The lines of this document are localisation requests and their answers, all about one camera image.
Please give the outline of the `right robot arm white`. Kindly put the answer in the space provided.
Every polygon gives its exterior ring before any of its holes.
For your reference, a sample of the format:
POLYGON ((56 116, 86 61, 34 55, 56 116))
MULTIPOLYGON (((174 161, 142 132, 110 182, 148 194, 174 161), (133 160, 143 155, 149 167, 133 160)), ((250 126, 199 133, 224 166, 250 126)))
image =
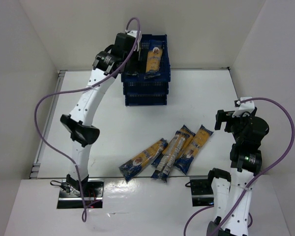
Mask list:
POLYGON ((219 110, 215 130, 226 124, 225 132, 232 133, 235 143, 230 152, 230 172, 214 168, 208 173, 214 196, 214 218, 208 224, 208 236, 248 235, 249 209, 253 185, 248 182, 261 171, 261 141, 269 132, 265 120, 253 110, 234 116, 232 111, 219 110))

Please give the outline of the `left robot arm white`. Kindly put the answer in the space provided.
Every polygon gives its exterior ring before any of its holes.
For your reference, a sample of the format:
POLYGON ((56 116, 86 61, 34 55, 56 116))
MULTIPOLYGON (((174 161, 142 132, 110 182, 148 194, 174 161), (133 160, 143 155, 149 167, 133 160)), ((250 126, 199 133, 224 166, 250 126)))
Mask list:
POLYGON ((130 59, 130 52, 138 51, 141 31, 127 30, 118 33, 113 45, 98 53, 92 65, 91 76, 76 106, 60 121, 69 131, 72 140, 71 159, 74 167, 66 176, 66 182, 76 192, 85 190, 89 173, 88 162, 92 144, 100 131, 92 125, 95 112, 108 88, 116 79, 114 71, 120 72, 130 59))

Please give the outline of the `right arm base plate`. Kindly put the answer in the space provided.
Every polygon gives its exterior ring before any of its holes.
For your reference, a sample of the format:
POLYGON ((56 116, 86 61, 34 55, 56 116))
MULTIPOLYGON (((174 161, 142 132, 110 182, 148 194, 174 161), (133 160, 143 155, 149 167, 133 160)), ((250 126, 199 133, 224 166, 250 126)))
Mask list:
POLYGON ((191 179, 185 184, 185 187, 191 190, 193 207, 214 205, 213 190, 208 179, 191 179))

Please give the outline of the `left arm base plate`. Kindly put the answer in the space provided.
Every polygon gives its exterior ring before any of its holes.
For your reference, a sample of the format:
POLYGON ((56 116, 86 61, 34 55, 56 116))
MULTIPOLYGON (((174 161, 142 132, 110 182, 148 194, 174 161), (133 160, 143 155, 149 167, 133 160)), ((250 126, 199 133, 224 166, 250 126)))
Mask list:
MULTIPOLYGON (((83 208, 80 194, 70 185, 62 180, 55 181, 56 186, 60 187, 57 209, 78 209, 83 208)), ((84 190, 86 206, 89 208, 102 208, 103 206, 104 181, 90 179, 84 190)))

